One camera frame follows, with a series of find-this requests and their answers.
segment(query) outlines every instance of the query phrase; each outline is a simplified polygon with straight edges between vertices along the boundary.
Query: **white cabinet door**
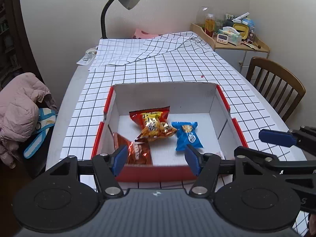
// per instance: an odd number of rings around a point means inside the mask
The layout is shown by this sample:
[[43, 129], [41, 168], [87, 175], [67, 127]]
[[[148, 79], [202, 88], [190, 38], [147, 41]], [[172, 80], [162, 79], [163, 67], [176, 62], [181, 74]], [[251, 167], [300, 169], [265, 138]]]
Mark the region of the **white cabinet door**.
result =
[[240, 72], [245, 50], [215, 49], [215, 52]]
[[[267, 56], [268, 56], [267, 52], [246, 51], [246, 56], [245, 56], [245, 59], [244, 59], [243, 67], [241, 69], [241, 74], [244, 77], [246, 77], [247, 71], [248, 71], [248, 67], [249, 67], [249, 64], [250, 64], [250, 61], [251, 61], [252, 57], [263, 57], [263, 58], [266, 58]], [[255, 79], [257, 77], [259, 71], [260, 71], [260, 68], [255, 67], [255, 71], [253, 72], [252, 79]]]

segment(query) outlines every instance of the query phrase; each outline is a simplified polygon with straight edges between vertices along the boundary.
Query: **red snack package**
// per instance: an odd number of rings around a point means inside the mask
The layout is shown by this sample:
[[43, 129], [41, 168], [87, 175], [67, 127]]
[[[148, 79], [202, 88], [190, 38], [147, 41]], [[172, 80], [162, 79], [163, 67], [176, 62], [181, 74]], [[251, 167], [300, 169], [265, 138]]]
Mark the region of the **red snack package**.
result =
[[127, 145], [127, 164], [152, 165], [148, 142], [131, 142], [116, 132], [113, 133], [113, 140], [115, 149], [117, 149], [121, 145]]
[[141, 134], [135, 141], [154, 141], [174, 135], [177, 131], [167, 123], [170, 107], [131, 111], [131, 119], [142, 128]]

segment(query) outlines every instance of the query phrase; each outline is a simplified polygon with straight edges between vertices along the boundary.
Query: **open box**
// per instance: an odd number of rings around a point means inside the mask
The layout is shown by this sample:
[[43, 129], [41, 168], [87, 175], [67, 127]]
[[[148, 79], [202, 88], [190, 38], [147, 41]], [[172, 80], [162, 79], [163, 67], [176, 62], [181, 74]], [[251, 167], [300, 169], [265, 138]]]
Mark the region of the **open box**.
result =
[[[150, 82], [117, 84], [110, 88], [92, 157], [114, 152], [111, 132], [133, 141], [141, 129], [130, 111], [170, 106], [167, 122], [198, 122], [196, 134], [201, 153], [219, 153], [234, 158], [234, 149], [247, 143], [219, 85], [207, 82]], [[167, 182], [192, 180], [184, 152], [176, 152], [177, 137], [150, 142], [152, 165], [126, 164], [116, 177], [121, 182]]]

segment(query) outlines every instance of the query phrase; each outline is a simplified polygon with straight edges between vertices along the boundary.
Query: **black circular disc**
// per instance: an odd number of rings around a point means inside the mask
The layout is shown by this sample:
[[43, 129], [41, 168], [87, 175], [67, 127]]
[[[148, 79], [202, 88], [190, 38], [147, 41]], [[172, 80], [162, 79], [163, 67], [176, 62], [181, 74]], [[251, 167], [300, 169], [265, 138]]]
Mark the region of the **black circular disc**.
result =
[[244, 176], [219, 189], [214, 205], [234, 225], [274, 231], [293, 225], [301, 202], [295, 191], [275, 177]]
[[96, 211], [99, 200], [89, 186], [72, 179], [35, 179], [14, 198], [20, 224], [38, 232], [61, 232], [78, 227]]

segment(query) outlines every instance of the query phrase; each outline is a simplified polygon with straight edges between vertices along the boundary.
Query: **snack bag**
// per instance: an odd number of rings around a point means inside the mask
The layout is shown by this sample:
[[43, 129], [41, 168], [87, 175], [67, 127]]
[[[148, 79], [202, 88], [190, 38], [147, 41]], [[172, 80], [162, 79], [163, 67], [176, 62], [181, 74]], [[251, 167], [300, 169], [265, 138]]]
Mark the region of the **snack bag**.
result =
[[171, 122], [171, 124], [178, 130], [176, 151], [184, 151], [187, 144], [191, 144], [194, 148], [203, 148], [195, 133], [197, 122]]
[[131, 111], [131, 119], [142, 128], [135, 141], [154, 141], [174, 135], [177, 131], [167, 123], [170, 107]]
[[117, 149], [121, 145], [127, 145], [128, 157], [127, 164], [144, 164], [152, 165], [150, 148], [148, 142], [129, 141], [120, 134], [113, 133], [114, 148]]

